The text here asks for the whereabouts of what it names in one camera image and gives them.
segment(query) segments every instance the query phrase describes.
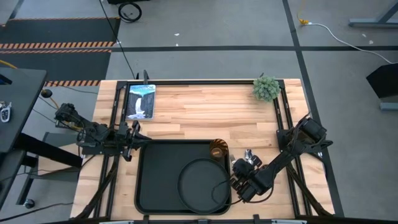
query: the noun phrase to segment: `caster wheel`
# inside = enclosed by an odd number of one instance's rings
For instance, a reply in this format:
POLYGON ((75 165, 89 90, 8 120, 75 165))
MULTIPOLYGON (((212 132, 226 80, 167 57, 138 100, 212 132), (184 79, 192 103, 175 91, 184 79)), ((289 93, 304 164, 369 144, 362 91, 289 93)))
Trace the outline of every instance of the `caster wheel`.
POLYGON ((33 201, 32 199, 26 199, 24 206, 27 209, 33 208, 35 206, 35 201, 33 201))

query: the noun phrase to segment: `wooden table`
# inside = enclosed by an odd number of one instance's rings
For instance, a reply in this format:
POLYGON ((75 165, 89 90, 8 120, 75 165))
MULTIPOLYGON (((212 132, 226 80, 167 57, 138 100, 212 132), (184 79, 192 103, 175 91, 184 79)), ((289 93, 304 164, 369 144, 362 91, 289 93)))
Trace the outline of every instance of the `wooden table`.
MULTIPOLYGON (((284 81, 292 119, 296 124, 308 113, 303 88, 299 79, 284 81)), ((101 82, 93 121, 109 124, 116 83, 116 80, 101 82)), ((141 133, 153 139, 221 138, 228 143, 229 151, 235 158, 243 157, 245 149, 252 149, 263 164, 267 164, 279 154, 275 109, 272 103, 255 100, 251 92, 252 85, 158 85, 155 118, 152 121, 140 121, 141 133)), ((281 96, 279 98, 280 107, 283 108, 281 96)), ((116 121, 120 120, 122 102, 123 93, 116 121)), ((284 110, 282 117, 287 128, 284 110)), ((138 156, 139 151, 134 151, 131 162, 120 158, 112 220, 143 219, 143 214, 134 206, 138 156)), ((303 154, 301 160, 309 190, 326 210, 333 213, 323 164, 307 154, 303 154)), ((102 161, 103 156, 96 156, 80 172, 71 217, 78 215, 96 192, 102 161)), ((304 214, 302 195, 297 191, 300 211, 304 214)), ((237 195, 233 190, 232 196, 232 201, 235 201, 237 195)), ((253 200, 263 197, 265 195, 255 196, 253 200)), ((100 216, 105 214, 107 199, 108 193, 105 192, 100 216)), ((294 218, 285 169, 277 175, 273 196, 266 202, 238 203, 219 216, 151 215, 150 220, 252 219, 253 214, 259 214, 262 219, 294 218)))

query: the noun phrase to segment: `black plastic tray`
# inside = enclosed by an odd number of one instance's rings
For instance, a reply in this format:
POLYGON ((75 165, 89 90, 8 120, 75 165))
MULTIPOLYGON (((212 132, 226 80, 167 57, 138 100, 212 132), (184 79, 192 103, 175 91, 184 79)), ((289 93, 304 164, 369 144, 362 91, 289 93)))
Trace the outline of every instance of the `black plastic tray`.
MULTIPOLYGON (((194 159, 210 156, 212 140, 153 140, 140 149, 134 204, 145 215, 196 215, 181 202, 177 190, 182 168, 194 159)), ((219 163, 228 175, 229 160, 226 155, 219 163)), ((228 211, 225 205, 215 213, 228 211)))

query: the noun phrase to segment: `gray floor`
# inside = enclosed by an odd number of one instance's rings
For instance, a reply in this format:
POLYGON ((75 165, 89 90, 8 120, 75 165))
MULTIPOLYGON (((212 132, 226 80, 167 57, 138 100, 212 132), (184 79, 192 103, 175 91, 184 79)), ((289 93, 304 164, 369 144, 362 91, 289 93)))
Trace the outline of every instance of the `gray floor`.
MULTIPOLYGON (((336 36, 349 43, 398 45, 396 29, 347 26, 349 18, 376 17, 393 0, 306 2, 301 18, 327 25, 336 36)), ((16 1, 0 0, 0 16, 7 18, 3 14, 11 14, 13 7, 8 7, 11 3, 15 5, 16 1)), ((300 1, 289 0, 289 4, 295 18, 300 1)), ((151 0, 139 2, 139 5, 143 10, 142 19, 134 24, 121 24, 119 38, 124 47, 292 46, 280 0, 151 0)), ((105 8, 109 16, 116 16, 115 6, 105 3, 105 8)), ((19 18, 96 16, 103 16, 97 0, 25 0, 17 14, 19 18)), ((301 45, 340 45, 322 27, 300 27, 296 20, 295 25, 301 45)), ((379 53, 398 62, 397 52, 379 53)), ((262 72, 277 78, 301 78, 295 52, 128 52, 126 55, 135 72, 146 69, 151 78, 255 78, 262 72)), ((363 52, 304 52, 303 55, 322 123, 328 129, 328 138, 334 141, 330 148, 331 162, 345 215, 398 220, 395 212, 398 176, 394 173, 398 168, 395 163, 398 113, 378 109, 379 100, 365 79, 386 63, 363 52)), ((121 53, 112 53, 106 78, 131 78, 121 53)), ((80 89, 98 91, 95 87, 80 89)), ((88 119, 92 117, 95 95, 60 87, 52 90, 58 102, 74 103, 79 113, 88 119)), ((53 116, 53 109, 41 101, 35 109, 53 116)), ((42 138, 46 131, 62 133, 65 130, 54 128, 50 121, 32 112, 24 132, 42 138)), ((22 177, 17 178, 0 217, 25 211, 14 205, 21 182, 22 177)), ((75 187, 74 182, 38 180, 29 197, 38 202, 37 207, 71 202, 75 187)), ((34 213, 18 221, 65 220, 69 213, 70 207, 56 207, 51 212, 34 213)))

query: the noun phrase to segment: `orange and black striped tape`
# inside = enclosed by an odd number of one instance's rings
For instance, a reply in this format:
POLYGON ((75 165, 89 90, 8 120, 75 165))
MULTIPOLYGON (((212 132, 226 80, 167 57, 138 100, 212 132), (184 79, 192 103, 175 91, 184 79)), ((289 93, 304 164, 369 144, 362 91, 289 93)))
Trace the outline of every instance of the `orange and black striped tape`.
MULTIPOLYGON (((68 19, 106 19, 106 17, 71 17, 71 18, 14 18, 9 21, 24 21, 24 20, 68 20, 68 19)), ((119 16, 109 17, 108 19, 120 19, 119 16)))
POLYGON ((62 43, 18 43, 0 44, 0 49, 53 49, 53 48, 79 48, 79 47, 112 47, 113 41, 97 42, 62 42, 62 43))
POLYGON ((99 86, 101 80, 67 80, 67 81, 48 81, 44 86, 99 86))
POLYGON ((108 52, 108 49, 93 49, 93 50, 5 50, 0 51, 0 54, 55 54, 55 53, 92 53, 92 52, 108 52))

